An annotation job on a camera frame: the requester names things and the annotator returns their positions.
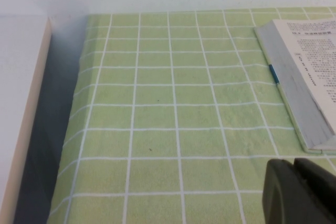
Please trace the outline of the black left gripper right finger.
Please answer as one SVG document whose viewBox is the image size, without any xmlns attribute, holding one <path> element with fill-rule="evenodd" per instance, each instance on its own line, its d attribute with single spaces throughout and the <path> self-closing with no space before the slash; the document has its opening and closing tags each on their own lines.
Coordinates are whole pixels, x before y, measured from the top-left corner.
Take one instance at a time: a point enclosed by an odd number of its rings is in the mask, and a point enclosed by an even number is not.
<svg viewBox="0 0 336 224">
<path fill-rule="evenodd" d="M 293 166 L 317 207 L 335 218 L 335 175 L 306 158 L 296 158 Z"/>
</svg>

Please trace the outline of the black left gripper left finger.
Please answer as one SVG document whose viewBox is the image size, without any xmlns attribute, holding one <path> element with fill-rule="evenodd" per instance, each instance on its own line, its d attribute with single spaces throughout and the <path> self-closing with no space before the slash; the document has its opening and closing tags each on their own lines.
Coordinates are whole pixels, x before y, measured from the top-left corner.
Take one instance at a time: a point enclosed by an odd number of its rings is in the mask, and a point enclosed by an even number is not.
<svg viewBox="0 0 336 224">
<path fill-rule="evenodd" d="M 335 223 L 309 196 L 293 163 L 284 159 L 267 162 L 262 192 L 266 223 Z"/>
</svg>

